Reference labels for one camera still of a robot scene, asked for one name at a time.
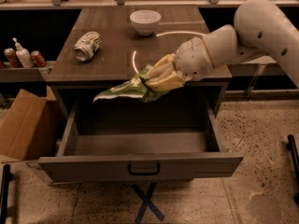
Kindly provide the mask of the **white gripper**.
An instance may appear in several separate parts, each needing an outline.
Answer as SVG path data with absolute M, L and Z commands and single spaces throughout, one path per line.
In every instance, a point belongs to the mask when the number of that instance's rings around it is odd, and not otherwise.
M 173 60 L 177 70 L 182 73 L 174 71 Z M 213 63 L 202 39 L 194 37 L 178 47 L 175 57 L 174 54 L 167 54 L 153 65 L 145 75 L 149 79 L 146 85 L 153 91 L 171 91 L 181 88 L 186 76 L 200 81 L 213 71 Z

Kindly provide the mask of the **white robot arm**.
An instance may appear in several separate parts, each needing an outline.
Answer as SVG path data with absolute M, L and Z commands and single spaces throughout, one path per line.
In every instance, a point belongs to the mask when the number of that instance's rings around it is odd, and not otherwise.
M 248 0 L 224 25 L 201 38 L 181 44 L 145 75 L 154 91 L 170 91 L 186 81 L 202 80 L 225 64 L 239 64 L 267 55 L 299 85 L 299 31 L 269 0 Z

